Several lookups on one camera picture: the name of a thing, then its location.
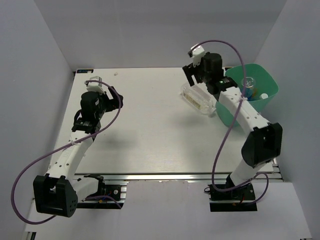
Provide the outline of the large clear square bottle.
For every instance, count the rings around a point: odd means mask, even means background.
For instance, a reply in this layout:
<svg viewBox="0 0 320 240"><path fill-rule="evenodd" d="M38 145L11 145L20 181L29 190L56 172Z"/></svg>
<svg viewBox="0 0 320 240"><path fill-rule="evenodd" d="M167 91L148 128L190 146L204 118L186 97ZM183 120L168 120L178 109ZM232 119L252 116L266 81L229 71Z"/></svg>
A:
<svg viewBox="0 0 320 240"><path fill-rule="evenodd" d="M197 85L183 84L180 88L180 95L202 115L211 116L216 111L213 98Z"/></svg>

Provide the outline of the clear bottle dark blue label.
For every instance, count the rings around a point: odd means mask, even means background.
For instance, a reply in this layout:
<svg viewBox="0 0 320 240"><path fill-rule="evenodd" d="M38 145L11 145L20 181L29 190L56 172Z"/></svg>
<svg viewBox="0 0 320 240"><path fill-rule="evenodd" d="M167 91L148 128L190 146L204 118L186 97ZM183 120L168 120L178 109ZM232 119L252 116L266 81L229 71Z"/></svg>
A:
<svg viewBox="0 0 320 240"><path fill-rule="evenodd" d="M254 100L254 98L251 98L254 88L257 88L257 82L253 77L247 76L241 80L241 90L244 90L244 97L247 98L248 101Z"/></svg>

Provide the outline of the clear bottle blue green label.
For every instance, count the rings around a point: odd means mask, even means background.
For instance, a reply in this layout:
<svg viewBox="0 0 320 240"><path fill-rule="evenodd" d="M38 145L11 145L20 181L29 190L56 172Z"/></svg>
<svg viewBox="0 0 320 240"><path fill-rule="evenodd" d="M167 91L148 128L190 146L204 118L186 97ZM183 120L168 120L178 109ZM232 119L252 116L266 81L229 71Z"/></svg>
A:
<svg viewBox="0 0 320 240"><path fill-rule="evenodd" d="M265 100L265 99L267 99L269 96L268 96L268 94L266 94L266 93L262 93L260 96L259 96L259 98L261 99L261 100Z"/></svg>

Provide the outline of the orange juice bottle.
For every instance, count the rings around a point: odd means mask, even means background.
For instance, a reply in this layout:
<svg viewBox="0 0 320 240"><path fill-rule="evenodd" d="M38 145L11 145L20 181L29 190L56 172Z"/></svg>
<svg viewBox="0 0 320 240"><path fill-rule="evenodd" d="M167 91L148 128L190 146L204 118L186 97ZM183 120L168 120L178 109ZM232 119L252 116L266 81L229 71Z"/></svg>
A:
<svg viewBox="0 0 320 240"><path fill-rule="evenodd" d="M258 89L255 87L255 88L253 89L253 91L252 91L251 98L254 98L254 97L256 96L257 92L258 92Z"/></svg>

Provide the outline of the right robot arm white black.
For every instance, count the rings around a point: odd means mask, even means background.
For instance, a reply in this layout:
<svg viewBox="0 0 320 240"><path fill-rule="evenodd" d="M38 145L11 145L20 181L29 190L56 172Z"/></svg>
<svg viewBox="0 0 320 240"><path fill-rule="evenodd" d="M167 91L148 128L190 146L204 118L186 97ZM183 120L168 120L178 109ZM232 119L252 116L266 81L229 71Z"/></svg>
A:
<svg viewBox="0 0 320 240"><path fill-rule="evenodd" d="M228 175L223 189L229 198L236 200L243 195L243 186L280 155L283 128L279 123L270 123L242 96L238 84L224 75L222 57L218 53L193 50L188 55L192 63L182 69L190 86L204 83L207 91L233 115L246 135L241 148L242 160Z"/></svg>

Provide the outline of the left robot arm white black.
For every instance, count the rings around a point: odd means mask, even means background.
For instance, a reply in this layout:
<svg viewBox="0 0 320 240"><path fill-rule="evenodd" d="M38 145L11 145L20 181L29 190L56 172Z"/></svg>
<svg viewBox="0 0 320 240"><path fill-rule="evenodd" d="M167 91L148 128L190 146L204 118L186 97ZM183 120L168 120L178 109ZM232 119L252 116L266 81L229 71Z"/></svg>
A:
<svg viewBox="0 0 320 240"><path fill-rule="evenodd" d="M38 175L33 181L37 212L69 218L79 202L88 197L99 200L105 196L105 180L101 175L87 174L78 179L74 176L101 129L103 115L123 107L123 96L112 86L108 90L112 98L100 86L88 87L81 95L80 109L74 115L68 146L45 175Z"/></svg>

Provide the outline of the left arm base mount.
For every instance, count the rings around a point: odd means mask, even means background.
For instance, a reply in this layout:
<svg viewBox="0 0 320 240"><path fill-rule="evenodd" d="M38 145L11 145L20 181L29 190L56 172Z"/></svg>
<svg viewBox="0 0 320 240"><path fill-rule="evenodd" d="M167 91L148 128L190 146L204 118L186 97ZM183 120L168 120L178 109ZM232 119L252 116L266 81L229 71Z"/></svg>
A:
<svg viewBox="0 0 320 240"><path fill-rule="evenodd" d="M119 210L124 206L127 186L105 180L97 174L87 174L72 183L77 193L78 209Z"/></svg>

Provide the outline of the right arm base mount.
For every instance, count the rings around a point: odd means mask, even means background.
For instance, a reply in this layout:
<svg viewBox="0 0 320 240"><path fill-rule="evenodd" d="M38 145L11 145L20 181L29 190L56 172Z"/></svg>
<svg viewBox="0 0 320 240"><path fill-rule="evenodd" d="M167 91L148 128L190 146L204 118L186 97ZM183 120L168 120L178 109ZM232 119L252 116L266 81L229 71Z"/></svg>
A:
<svg viewBox="0 0 320 240"><path fill-rule="evenodd" d="M253 185L250 183L233 191L221 192L210 184L204 189L209 195L210 211L213 213L222 212L256 212L258 210Z"/></svg>

